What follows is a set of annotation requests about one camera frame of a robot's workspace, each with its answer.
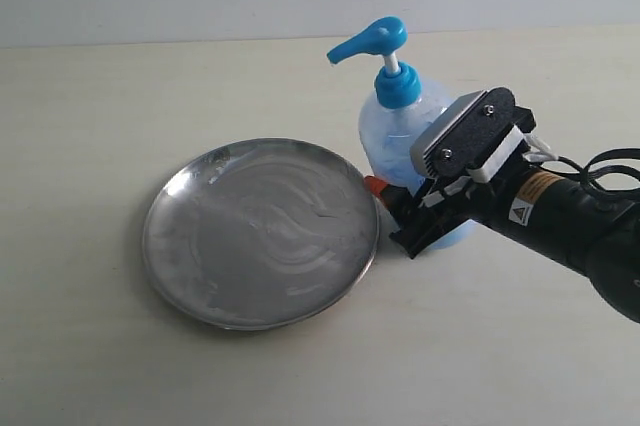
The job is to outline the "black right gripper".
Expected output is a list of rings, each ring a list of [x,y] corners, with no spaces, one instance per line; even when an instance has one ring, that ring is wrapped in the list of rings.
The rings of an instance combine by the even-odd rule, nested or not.
[[[468,220],[505,232],[499,211],[505,197],[504,168],[487,183],[469,176],[449,182],[427,180],[414,194],[376,176],[366,176],[364,184],[397,225],[390,239],[412,259]]]

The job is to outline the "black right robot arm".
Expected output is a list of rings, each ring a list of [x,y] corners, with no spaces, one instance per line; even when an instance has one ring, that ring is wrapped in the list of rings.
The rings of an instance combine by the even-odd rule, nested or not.
[[[639,319],[639,204],[598,199],[576,181],[513,163],[487,184],[461,177],[416,193],[375,176],[367,189],[397,228],[391,240],[410,258],[468,220],[587,278],[617,312]]]

